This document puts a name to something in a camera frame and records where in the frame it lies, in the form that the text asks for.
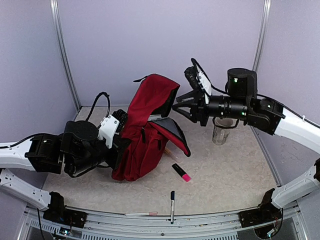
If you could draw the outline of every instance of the pink and black marker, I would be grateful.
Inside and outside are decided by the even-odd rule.
[[[182,177],[183,180],[186,182],[191,180],[191,177],[178,164],[175,163],[172,165],[172,167]]]

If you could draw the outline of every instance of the pen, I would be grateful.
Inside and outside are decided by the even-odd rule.
[[[147,211],[147,212],[132,212],[132,213],[125,213],[127,217],[129,216],[155,216],[157,215],[157,211]]]
[[[175,215],[175,191],[171,192],[171,224],[174,224],[174,215]]]

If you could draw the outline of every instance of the beige tabletop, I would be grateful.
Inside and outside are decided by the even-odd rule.
[[[112,107],[111,113],[118,108]],[[89,110],[83,107],[77,120],[85,119]],[[106,107],[96,107],[90,121],[98,125],[105,114]],[[176,112],[170,117],[184,131],[191,156],[186,157],[171,142],[167,147],[191,176],[190,182],[183,181],[172,168],[176,162],[164,154],[152,172],[134,182],[113,180],[110,169],[96,168],[79,178],[50,173],[43,189],[60,193],[72,207],[110,213],[156,211],[159,215],[170,214],[170,192],[175,191],[175,214],[191,215],[255,207],[276,186],[250,127],[240,123],[226,143],[218,146],[212,142],[211,120],[201,127]]]

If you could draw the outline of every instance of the vertical metal post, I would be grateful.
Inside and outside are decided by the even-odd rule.
[[[76,86],[75,86],[75,83],[74,83],[74,80],[72,78],[72,74],[70,71],[70,65],[69,65],[69,61],[68,61],[68,57],[67,57],[67,52],[66,52],[61,22],[60,22],[58,0],[50,0],[50,4],[51,4],[51,12],[52,12],[52,17],[53,17],[54,27],[55,27],[56,35],[58,38],[60,54],[62,57],[64,71],[66,74],[68,86],[69,86],[69,89],[71,92],[71,96],[72,96],[72,100],[73,100],[75,109],[77,112],[79,112],[80,108],[81,108],[81,104],[80,104],[80,100],[79,100],[79,96],[78,96],[78,93],[76,90]]]
[[[266,38],[267,26],[269,21],[270,8],[271,8],[271,0],[264,0],[259,39],[258,39],[258,44],[256,47],[256,52],[255,52],[254,62],[252,67],[252,70],[255,72],[258,71],[261,55],[263,52],[264,41]]]

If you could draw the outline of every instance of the pen cap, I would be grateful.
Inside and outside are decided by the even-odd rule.
[[[171,192],[171,200],[175,200],[175,191]]]

